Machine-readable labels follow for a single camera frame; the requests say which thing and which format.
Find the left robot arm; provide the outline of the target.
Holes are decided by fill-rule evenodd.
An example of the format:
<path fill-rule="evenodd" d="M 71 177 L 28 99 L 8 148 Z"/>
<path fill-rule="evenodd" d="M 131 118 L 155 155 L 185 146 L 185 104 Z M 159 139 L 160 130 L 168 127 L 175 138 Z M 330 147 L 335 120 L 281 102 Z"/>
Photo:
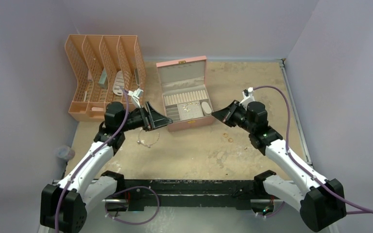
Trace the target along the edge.
<path fill-rule="evenodd" d="M 172 123 L 149 102 L 131 112 L 121 102 L 109 103 L 104 122 L 86 155 L 57 184 L 48 184 L 42 190 L 40 224 L 57 232 L 78 233 L 97 203 L 108 196 L 118 199 L 125 194 L 123 176 L 118 173 L 106 172 L 93 181 L 122 146 L 124 133 L 137 128 L 152 131 Z"/>

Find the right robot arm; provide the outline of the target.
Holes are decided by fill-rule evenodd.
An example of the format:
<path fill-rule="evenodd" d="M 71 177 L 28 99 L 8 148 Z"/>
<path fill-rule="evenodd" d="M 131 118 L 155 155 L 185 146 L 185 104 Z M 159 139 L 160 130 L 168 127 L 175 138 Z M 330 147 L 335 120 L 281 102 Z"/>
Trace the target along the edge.
<path fill-rule="evenodd" d="M 278 197 L 300 213 L 305 225 L 314 232 L 326 228 L 346 216 L 345 203 L 332 195 L 344 197 L 342 184 L 337 179 L 328 180 L 313 171 L 292 150 L 268 122 L 264 104 L 252 101 L 246 107 L 233 101 L 212 116 L 229 127 L 238 126 L 249 133 L 252 146 L 274 161 L 291 178 L 264 172 L 255 178 L 254 193 L 261 198 L 268 194 Z"/>

